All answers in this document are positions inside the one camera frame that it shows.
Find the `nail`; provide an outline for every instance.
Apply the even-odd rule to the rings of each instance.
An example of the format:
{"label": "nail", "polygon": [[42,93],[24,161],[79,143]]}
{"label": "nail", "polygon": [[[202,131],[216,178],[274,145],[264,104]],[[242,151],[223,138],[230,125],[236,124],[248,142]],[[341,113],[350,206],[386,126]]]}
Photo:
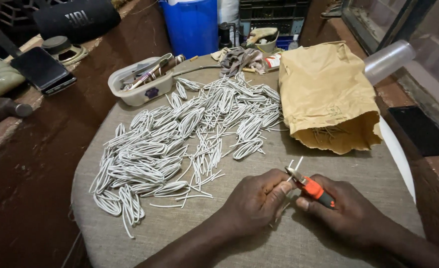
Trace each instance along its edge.
{"label": "nail", "polygon": [[287,194],[289,191],[291,191],[292,189],[292,184],[285,182],[281,184],[281,190],[282,192],[284,192],[285,194]]}
{"label": "nail", "polygon": [[305,198],[298,198],[296,204],[304,211],[309,210],[309,201],[307,201]]}

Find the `brown paper bag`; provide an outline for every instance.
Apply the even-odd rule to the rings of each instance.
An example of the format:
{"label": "brown paper bag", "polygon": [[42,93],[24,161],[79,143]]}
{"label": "brown paper bag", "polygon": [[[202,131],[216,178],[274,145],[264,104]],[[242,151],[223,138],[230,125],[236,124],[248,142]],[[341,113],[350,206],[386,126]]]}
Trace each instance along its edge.
{"label": "brown paper bag", "polygon": [[290,135],[339,155],[379,144],[379,111],[364,67],[344,41],[283,52],[279,87]]}

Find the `hand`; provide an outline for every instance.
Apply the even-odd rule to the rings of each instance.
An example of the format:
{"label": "hand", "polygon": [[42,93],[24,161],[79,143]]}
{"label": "hand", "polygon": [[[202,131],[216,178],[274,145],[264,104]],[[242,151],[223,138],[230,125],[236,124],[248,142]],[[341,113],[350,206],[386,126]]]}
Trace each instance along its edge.
{"label": "hand", "polygon": [[375,246],[384,232],[395,224],[349,182],[333,181],[318,174],[311,179],[335,199],[335,210],[307,196],[299,197],[297,206],[322,219],[343,238],[361,246]]}
{"label": "hand", "polygon": [[259,232],[276,218],[292,184],[279,169],[259,176],[247,176],[234,188],[216,216],[224,219],[234,237]]}

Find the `jbl speaker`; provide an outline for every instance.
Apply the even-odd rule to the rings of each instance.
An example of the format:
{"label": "jbl speaker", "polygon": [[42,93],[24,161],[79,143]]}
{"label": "jbl speaker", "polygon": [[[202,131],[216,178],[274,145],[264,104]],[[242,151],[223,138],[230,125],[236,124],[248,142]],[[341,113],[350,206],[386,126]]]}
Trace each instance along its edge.
{"label": "jbl speaker", "polygon": [[73,0],[33,13],[41,37],[66,36],[80,44],[95,39],[117,26],[121,16],[110,0]]}

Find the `blue bucket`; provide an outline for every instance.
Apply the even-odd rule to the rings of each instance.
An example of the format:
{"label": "blue bucket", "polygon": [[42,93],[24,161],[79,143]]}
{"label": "blue bucket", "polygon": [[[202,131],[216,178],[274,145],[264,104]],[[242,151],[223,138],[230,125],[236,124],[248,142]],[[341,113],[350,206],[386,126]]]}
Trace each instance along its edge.
{"label": "blue bucket", "polygon": [[161,0],[173,54],[203,56],[218,51],[217,0],[178,2]]}

